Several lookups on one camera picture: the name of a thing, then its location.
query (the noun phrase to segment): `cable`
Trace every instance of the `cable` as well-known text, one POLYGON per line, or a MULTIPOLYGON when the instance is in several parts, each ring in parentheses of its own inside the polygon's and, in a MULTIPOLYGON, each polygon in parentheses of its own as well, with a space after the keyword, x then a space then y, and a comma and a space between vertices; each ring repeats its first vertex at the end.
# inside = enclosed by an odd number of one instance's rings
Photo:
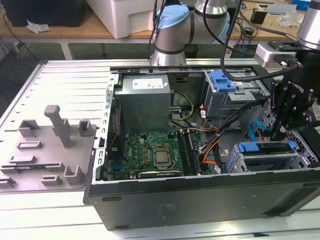
MULTIPOLYGON (((202 18, 203 18, 204 26, 205 26, 206 30, 211 34, 211 36, 212 36, 218 43, 220 43, 221 45, 225 46, 225 43, 224 43, 223 41, 221 41, 221 40, 211 31, 211 29, 210 29, 210 27, 209 27, 209 25, 208 25, 208 23, 207 23, 206 10, 207 10, 208 2, 209 2, 209 0, 205 0, 204 6, 203 6, 203 16, 202 16, 202 18)), ((231 25, 230 25, 228 32, 232 33, 232 30, 233 30, 233 26, 231 27, 231 25)), ((254 54, 250 54, 250 53, 241 53, 241 52, 235 50, 234 48, 232 48, 232 47, 230 47, 230 46, 228 46, 228 45, 227 45, 226 48, 229 49, 229 50, 231 50, 231 51, 233 51, 233 52, 235 52, 235 53, 238 53, 238 54, 243 54, 243 55, 248 55, 248 56, 254 56, 254 54)))
POLYGON ((209 155, 209 153, 211 152, 211 150, 218 144, 218 142, 221 140, 221 138, 218 138, 215 143, 209 148, 209 150, 205 153, 204 155, 204 158, 203 158, 203 161, 202 163, 203 164, 216 164, 215 161, 206 161, 207 160, 207 157, 209 155))
POLYGON ((237 121, 238 119, 240 119, 240 117, 242 116, 242 114, 244 114, 244 112, 249 109, 252 108, 254 106, 258 106, 258 105, 262 105, 266 102, 266 99, 260 99, 257 101, 253 101, 253 102, 249 102, 246 105, 243 105, 241 108, 239 108, 237 111, 235 111, 233 114, 231 114, 229 117, 227 117, 223 123, 220 125, 220 127, 215 131, 214 136, 213 136, 213 140, 211 140, 210 142, 206 143, 202 148, 201 148, 201 152, 205 152, 206 149, 208 148, 208 146, 211 146, 212 144, 215 143, 215 141, 217 140, 217 138, 220 138, 222 136, 222 134, 224 133, 225 129, 228 128, 232 123, 234 123, 235 121, 237 121))
POLYGON ((4 98, 7 101, 8 105, 10 105, 10 101, 9 101, 7 95, 1 89, 0 89, 0 93, 4 96, 4 98))
POLYGON ((193 105, 193 103, 191 102, 191 100, 190 100, 186 95, 184 95, 181 91, 179 91, 179 90, 173 90, 173 91, 174 91, 174 93, 179 93, 179 94, 181 94, 181 95, 190 103, 190 105, 191 105, 191 111, 190 111, 190 113, 189 113, 188 116, 180 117, 180 118, 177 118, 177 119, 169 119, 169 121, 172 122, 172 121, 188 120, 188 119, 192 116, 192 114, 194 113, 195 106, 193 105))
POLYGON ((24 57, 25 57, 25 55, 26 55, 27 48, 29 47, 30 43, 28 43, 27 45, 28 45, 28 46, 25 47, 24 53, 23 53, 23 55, 22 55, 22 57, 21 57, 20 65, 21 65, 21 67, 22 67, 23 70, 25 70, 25 71, 28 72, 28 73, 31 73, 31 71, 28 71, 28 70, 25 69, 24 66, 23 66, 24 57))
POLYGON ((33 52, 26 46, 26 44, 24 42, 22 42, 18 37, 17 35, 14 34, 14 32, 11 30, 11 28, 9 27, 9 24, 7 23, 6 21, 6 18, 5 16, 7 16, 7 14, 5 13, 2 18, 4 20, 4 24, 6 25, 6 27, 9 29, 10 33, 20 42, 24 45, 24 47, 28 50, 28 52, 37 60, 39 61, 39 58, 36 57, 36 55, 33 54, 33 52))
MULTIPOLYGON (((7 56, 7 54, 6 54, 6 50, 4 49, 3 45, 2 45, 2 44, 0 44, 0 46, 1 46, 1 49, 2 49, 2 51, 3 51, 4 56, 7 56)), ((20 77, 18 76, 18 74, 17 74, 17 72, 16 72, 15 68, 13 67, 12 63, 10 62, 10 59, 8 60, 8 62, 9 62, 9 65, 10 65, 10 67, 11 67, 12 71, 13 71, 13 74, 16 76, 16 78, 17 78, 18 82, 20 82, 20 83, 21 83, 20 77)))
MULTIPOLYGON (((201 111, 204 111, 204 110, 207 110, 208 109, 208 107, 207 106, 205 106, 205 107, 203 107, 203 108, 201 108, 200 110, 201 111)), ((203 129, 203 130, 210 130, 210 127, 206 127, 205 126, 205 118, 202 118, 202 120, 201 120, 201 129, 203 129)))
MULTIPOLYGON (((0 36, 0 41, 1 41, 2 44, 5 46, 7 52, 9 53, 11 50, 7 47, 7 45, 5 44, 5 42, 4 42, 4 40, 2 39, 1 36, 0 36)), ((24 64, 24 63, 20 64, 20 63, 17 61, 16 56, 17 56, 17 54, 15 54, 15 55, 13 56, 14 61, 15 61, 18 65, 20 65, 23 70, 25 70, 25 71, 28 72, 28 73, 31 73, 31 71, 26 70, 24 67, 27 67, 27 68, 29 68, 29 69, 31 69, 31 70, 33 70, 34 68, 32 68, 32 67, 30 67, 30 66, 28 66, 28 65, 26 65, 26 64, 24 64)))
POLYGON ((226 39, 225 39, 224 47, 223 47, 223 54, 222 54, 221 59, 220 59, 220 66, 221 66, 221 70, 223 71, 224 75, 227 78, 229 78, 230 80, 232 80, 232 81, 250 82, 250 81, 255 81, 255 80, 263 80, 263 79, 274 78, 274 77, 277 77, 277 76, 285 75, 285 74, 287 74, 287 73, 289 73, 289 72, 291 72, 293 70, 296 70, 299 67, 298 63, 294 63, 290 67, 284 68, 284 69, 282 69, 280 71, 268 73, 268 74, 265 74, 265 75, 235 77, 235 76, 232 76, 227 71, 226 66, 225 66, 225 54, 226 54, 226 51, 228 49, 228 43, 229 43, 229 40, 230 40, 230 37, 231 37, 232 29, 235 26, 235 23, 236 23, 236 20, 237 20, 237 15, 238 15, 238 13, 240 11, 241 2, 242 2, 242 0, 239 0, 239 2, 237 1, 237 7, 235 9, 234 18, 232 19, 232 23, 230 24, 230 30, 226 35, 226 39))
MULTIPOLYGON (((159 23, 160 23, 160 18, 161 18, 161 15, 162 15, 162 12, 164 11, 164 8, 167 4, 167 1, 168 0, 162 0, 162 4, 161 4, 161 9, 160 9, 160 13, 159 15, 156 17, 155 19, 155 22, 153 22, 153 29, 152 29, 152 32, 151 32, 151 36, 149 38, 149 43, 148 43, 148 55, 147 55, 147 59, 150 58, 150 47, 151 47, 151 40, 152 40, 152 37, 156 31, 156 29, 158 28, 159 26, 159 23)), ((157 0, 154 2, 154 6, 153 6, 153 16, 156 15, 155 12, 157 10, 157 0)))
POLYGON ((110 144, 110 147, 109 147, 109 150, 111 150, 114 142, 116 141, 117 139, 117 136, 118 136, 118 131, 119 131, 119 126, 118 126, 118 121, 119 121, 119 108, 116 109, 116 117, 115 117, 115 135, 114 135, 114 138, 110 144))
POLYGON ((19 86, 23 86, 22 83, 12 81, 12 80, 10 80, 9 78, 6 78, 6 77, 4 77, 4 76, 0 76, 0 80, 5 80, 5 81, 7 81, 7 82, 10 82, 10 83, 13 83, 13 84, 16 84, 16 85, 19 85, 19 86))
POLYGON ((238 42, 236 43, 236 45, 235 45, 235 48, 234 48, 234 49, 237 49, 237 48, 238 48, 239 43, 240 43, 240 41, 241 41, 242 37, 243 37, 243 33, 242 33, 242 31, 240 31, 240 38, 239 38, 238 42))
POLYGON ((172 123, 173 125, 175 125, 177 128, 180 128, 180 129, 189 129, 189 130, 195 130, 195 131, 200 131, 200 132, 209 132, 209 130, 203 130, 203 129, 196 128, 196 127, 186 127, 186 126, 182 126, 182 125, 178 124, 178 123, 175 122, 175 121, 171 121, 171 123, 172 123))

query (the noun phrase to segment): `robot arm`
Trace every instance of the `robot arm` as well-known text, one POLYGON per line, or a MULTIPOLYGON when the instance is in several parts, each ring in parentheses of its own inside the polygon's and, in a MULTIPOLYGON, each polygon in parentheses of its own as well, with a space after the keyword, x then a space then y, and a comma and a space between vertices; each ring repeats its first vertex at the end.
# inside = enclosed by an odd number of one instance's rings
POLYGON ((301 67, 273 81, 271 110, 275 117, 271 139, 282 140, 287 132, 319 125, 320 97, 320 0, 312 0, 298 31, 298 42, 261 43, 255 59, 264 67, 279 63, 301 67))
MULTIPOLYGON (((186 64, 185 44, 211 44, 215 39, 203 21, 206 0, 199 0, 194 11, 184 5, 166 6, 160 17, 158 33, 154 35, 153 66, 179 66, 186 64)), ((210 29, 223 38, 229 29, 230 17, 224 0, 209 0, 206 21, 210 29)))

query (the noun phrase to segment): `blue latch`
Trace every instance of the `blue latch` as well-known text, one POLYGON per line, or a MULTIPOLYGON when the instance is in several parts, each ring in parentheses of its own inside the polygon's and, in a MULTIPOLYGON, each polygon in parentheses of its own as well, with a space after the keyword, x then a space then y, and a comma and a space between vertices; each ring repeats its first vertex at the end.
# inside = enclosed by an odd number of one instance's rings
POLYGON ((236 87, 230 82, 222 71, 211 71, 211 80, 217 92, 235 92, 236 87))
POLYGON ((292 151, 295 151, 297 149, 296 144, 292 140, 288 141, 288 145, 292 149, 292 151))
POLYGON ((238 149, 239 149, 240 153, 243 153, 243 152, 259 152, 260 151, 258 145, 256 143, 254 143, 254 142, 239 143, 238 149))

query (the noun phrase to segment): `wire bundle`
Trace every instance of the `wire bundle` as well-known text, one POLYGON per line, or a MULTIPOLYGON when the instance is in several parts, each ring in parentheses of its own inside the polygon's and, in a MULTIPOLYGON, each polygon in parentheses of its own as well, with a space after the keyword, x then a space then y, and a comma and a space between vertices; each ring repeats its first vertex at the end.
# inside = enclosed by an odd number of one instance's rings
POLYGON ((227 117, 223 123, 220 125, 220 127, 215 131, 214 136, 213 136, 213 140, 211 140, 210 142, 208 142, 207 144, 205 144, 200 152, 204 155, 203 161, 202 163, 206 164, 206 163, 212 163, 212 162, 208 162, 207 161, 207 157, 210 153, 210 151, 212 149, 214 149, 214 147, 218 144, 218 142, 221 140, 222 134, 224 133, 224 131, 230 127, 230 125, 232 123, 234 123, 235 121, 239 120, 241 118, 241 116, 245 113, 245 111, 247 109, 250 109, 254 106, 258 106, 258 105, 263 105, 266 102, 266 99, 260 99, 257 101, 253 101, 253 102, 249 102, 246 105, 242 106, 240 109, 238 109, 237 111, 235 111, 233 114, 231 114, 229 117, 227 117))

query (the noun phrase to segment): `black cable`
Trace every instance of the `black cable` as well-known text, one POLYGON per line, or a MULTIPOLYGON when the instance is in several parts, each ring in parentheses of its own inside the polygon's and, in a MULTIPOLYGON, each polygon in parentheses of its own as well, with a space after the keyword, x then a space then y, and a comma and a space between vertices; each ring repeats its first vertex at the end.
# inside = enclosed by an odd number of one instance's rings
POLYGON ((0 76, 0 80, 5 80, 5 81, 7 81, 7 82, 10 82, 10 83, 13 83, 13 84, 16 84, 16 85, 19 85, 19 86, 23 86, 22 83, 12 81, 12 80, 10 80, 9 78, 6 78, 6 77, 4 77, 4 76, 0 76))
POLYGON ((237 111, 232 113, 230 116, 228 116, 222 124, 219 126, 219 128, 215 131, 213 140, 211 140, 209 143, 205 145, 205 148, 212 146, 223 134, 226 128, 230 127, 232 123, 239 120, 241 116, 246 112, 247 109, 252 108, 254 106, 262 105, 267 101, 267 99, 260 99, 257 101, 252 101, 247 103, 246 105, 243 105, 241 108, 239 108, 237 111))
POLYGON ((257 76, 246 76, 246 77, 235 77, 235 76, 232 76, 226 69, 226 66, 225 66, 225 54, 226 54, 226 51, 227 51, 227 48, 228 48, 228 42, 230 40, 230 37, 231 37, 231 33, 232 33, 232 29, 234 28, 235 26, 235 23, 236 23, 236 20, 237 20, 237 15, 240 11, 240 6, 241 6, 241 3, 242 3, 242 0, 239 0, 237 1, 237 7, 235 9, 235 13, 234 13, 234 17, 232 19, 232 23, 230 24, 230 30, 228 32, 228 34, 226 35, 226 39, 225 39, 225 42, 224 42, 224 47, 223 47, 223 54, 221 56, 221 59, 220 59, 220 66, 221 66, 221 70, 223 71, 224 75, 229 78, 230 80, 232 81, 241 81, 241 82, 250 82, 250 81, 255 81, 255 80, 263 80, 263 79, 269 79, 269 78, 274 78, 274 77, 278 77, 278 76, 281 76, 281 75, 284 75, 284 74, 287 74, 293 70, 296 70, 299 66, 298 66, 298 63, 296 64, 293 64, 292 66, 290 67, 287 67, 287 68, 284 68, 280 71, 276 71, 276 72, 272 72, 272 73, 268 73, 268 74, 265 74, 265 75, 257 75, 257 76))
POLYGON ((154 5, 153 5, 153 16, 152 16, 152 20, 153 20, 153 27, 155 26, 156 23, 156 17, 157 17, 157 6, 158 6, 158 0, 154 1, 154 5))
POLYGON ((7 101, 8 105, 10 105, 10 101, 9 101, 7 95, 1 89, 0 89, 0 93, 4 96, 4 98, 7 101))
MULTIPOLYGON (((205 0, 204 6, 203 6, 202 19, 203 19, 204 26, 205 26, 206 30, 211 34, 211 36, 212 36, 218 43, 220 43, 221 45, 224 46, 225 43, 224 43, 223 41, 221 41, 221 40, 211 31, 211 29, 210 29, 210 27, 209 27, 209 25, 208 25, 208 23, 207 23, 206 10, 207 10, 208 2, 209 2, 209 0, 205 0)), ((232 33, 232 30, 233 30, 233 27, 230 25, 228 33, 229 33, 229 32, 232 33)), ((234 48, 232 48, 232 47, 230 47, 230 46, 228 46, 228 45, 227 45, 226 48, 229 49, 229 50, 231 50, 231 51, 233 51, 233 52, 235 52, 235 53, 238 53, 238 54, 248 55, 248 56, 254 56, 254 54, 250 54, 250 53, 241 53, 241 52, 237 51, 236 49, 234 49, 234 48)))
MULTIPOLYGON (((149 38, 149 43, 148 43, 148 55, 147 55, 147 59, 150 58, 151 40, 152 40, 152 37, 153 37, 156 29, 157 29, 158 26, 159 26, 160 17, 161 17, 161 15, 162 15, 162 12, 164 11, 164 8, 165 8, 165 6, 166 6, 166 4, 167 4, 167 1, 168 1, 168 0, 162 0, 160 13, 159 13, 159 15, 155 18, 155 22, 153 23, 153 29, 152 29, 151 36, 150 36, 150 38, 149 38)), ((153 9, 153 14, 155 14, 156 11, 157 11, 157 8, 153 9)))
POLYGON ((26 46, 26 44, 24 42, 22 42, 18 37, 17 35, 14 34, 14 32, 11 30, 11 28, 9 27, 9 24, 7 23, 6 21, 6 18, 5 16, 7 16, 7 14, 5 13, 2 18, 4 20, 4 24, 6 25, 6 27, 9 29, 10 33, 20 42, 24 45, 24 47, 28 50, 28 52, 37 60, 39 61, 39 58, 36 57, 36 55, 33 54, 33 52, 26 46))
MULTIPOLYGON (((2 39, 1 36, 0 36, 0 41, 1 41, 2 44, 5 46, 5 48, 7 49, 7 51, 10 52, 11 50, 7 47, 7 45, 5 44, 5 42, 4 42, 4 40, 2 39)), ((22 63, 21 63, 21 62, 18 62, 16 56, 17 56, 17 54, 15 54, 15 55, 13 56, 14 61, 15 61, 16 64, 20 65, 23 70, 25 70, 25 71, 28 72, 28 73, 31 73, 30 71, 24 69, 23 66, 29 68, 31 71, 33 71, 33 70, 35 69, 34 67, 32 68, 31 66, 28 66, 27 64, 25 64, 25 63, 23 63, 23 62, 22 62, 22 63)))
POLYGON ((241 39, 242 39, 242 37, 243 37, 243 32, 242 32, 242 30, 241 30, 240 32, 241 32, 241 33, 240 33, 240 38, 239 38, 238 42, 236 43, 234 49, 237 49, 237 48, 238 48, 239 43, 241 42, 241 39))

